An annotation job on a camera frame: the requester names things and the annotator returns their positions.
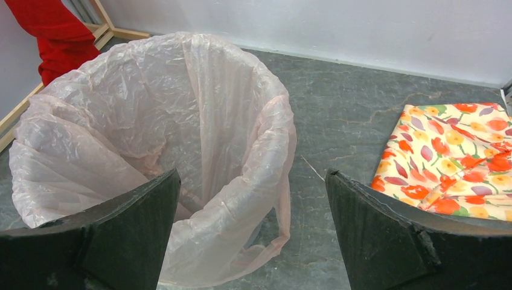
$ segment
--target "trash can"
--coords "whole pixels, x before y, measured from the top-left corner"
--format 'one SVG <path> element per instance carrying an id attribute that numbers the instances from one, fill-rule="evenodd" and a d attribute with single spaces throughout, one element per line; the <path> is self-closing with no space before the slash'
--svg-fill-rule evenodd
<path id="1" fill-rule="evenodd" d="M 10 149 L 13 202 L 30 227 L 177 168 L 161 283 L 218 285 L 288 241 L 293 113 L 255 56 L 211 35 L 156 36 L 114 46 L 30 104 Z M 246 247 L 272 208 L 277 237 Z"/>

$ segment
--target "wooden stick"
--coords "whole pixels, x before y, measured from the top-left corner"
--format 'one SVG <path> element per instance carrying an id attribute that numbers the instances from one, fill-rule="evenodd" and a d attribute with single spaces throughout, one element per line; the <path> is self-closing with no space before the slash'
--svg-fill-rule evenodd
<path id="1" fill-rule="evenodd" d="M 96 38 L 96 40 L 98 40 L 103 34 L 105 34 L 105 32 L 107 32 L 107 30 L 109 29 L 109 26 L 107 24 L 103 24 L 102 26 L 100 26 L 98 29 L 96 29 L 92 35 L 94 35 L 94 37 Z"/>
<path id="2" fill-rule="evenodd" d="M 113 36 L 114 36 L 114 33 L 111 31 L 108 31 L 107 33 L 105 33 L 105 35 L 101 39 L 99 39 L 94 44 L 94 46 L 96 48 L 98 48 L 98 50 L 102 49 L 107 44 L 107 42 L 112 39 Z"/>
<path id="3" fill-rule="evenodd" d="M 110 20 L 107 11 L 105 10 L 105 8 L 103 8 L 103 5 L 101 4 L 100 0 L 91 0 L 91 4 L 94 10 L 96 10 L 96 13 L 98 13 L 98 16 L 103 21 L 103 23 L 108 24 L 111 30 L 114 29 L 114 25 L 112 24 L 112 21 Z"/>
<path id="4" fill-rule="evenodd" d="M 121 29 L 121 28 L 114 28 L 112 30 L 115 37 L 123 38 L 123 39 L 129 39 L 129 40 L 139 40 L 139 39 L 146 39 L 149 38 L 151 35 L 144 32 L 139 31 L 133 31 L 133 30 L 127 30 L 127 29 Z"/>
<path id="5" fill-rule="evenodd" d="M 33 95 L 37 94 L 44 88 L 43 83 L 40 83 L 35 89 L 33 89 L 28 96 L 26 96 L 21 103 L 19 103 L 14 109 L 0 121 L 0 134 L 11 126 L 14 121 L 28 108 L 28 99 Z"/>
<path id="6" fill-rule="evenodd" d="M 12 127 L 2 138 L 0 138 L 0 152 L 4 151 L 14 140 L 14 127 Z"/>
<path id="7" fill-rule="evenodd" d="M 82 22 L 83 25 L 85 25 L 85 27 L 87 27 L 91 32 L 95 32 L 98 28 L 101 27 L 100 24 L 92 24 L 92 23 L 87 23 L 87 22 Z"/>

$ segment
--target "red cloth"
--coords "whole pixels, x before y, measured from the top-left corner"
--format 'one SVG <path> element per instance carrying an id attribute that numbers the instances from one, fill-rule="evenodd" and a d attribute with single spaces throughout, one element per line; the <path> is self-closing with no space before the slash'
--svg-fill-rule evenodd
<path id="1" fill-rule="evenodd" d="M 19 25 L 37 39 L 43 60 L 39 74 L 46 86 L 94 59 L 94 36 L 60 0 L 5 0 Z"/>

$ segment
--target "floral fabric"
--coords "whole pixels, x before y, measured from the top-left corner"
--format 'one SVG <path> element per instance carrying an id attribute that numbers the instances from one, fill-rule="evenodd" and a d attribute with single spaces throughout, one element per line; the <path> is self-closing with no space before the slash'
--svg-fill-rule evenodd
<path id="1" fill-rule="evenodd" d="M 371 187 L 433 213 L 512 221 L 512 122 L 494 103 L 406 105 Z"/>

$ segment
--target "trash bag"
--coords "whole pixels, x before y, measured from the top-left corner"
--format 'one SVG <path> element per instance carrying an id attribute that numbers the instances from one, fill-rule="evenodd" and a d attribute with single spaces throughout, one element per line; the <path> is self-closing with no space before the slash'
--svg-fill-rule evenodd
<path id="1" fill-rule="evenodd" d="M 217 37 L 114 46 L 33 96 L 15 136 L 13 202 L 32 228 L 177 168 L 182 189 L 162 283 L 236 279 L 290 237 L 288 92 L 255 56 Z M 272 208 L 278 237 L 244 248 Z"/>

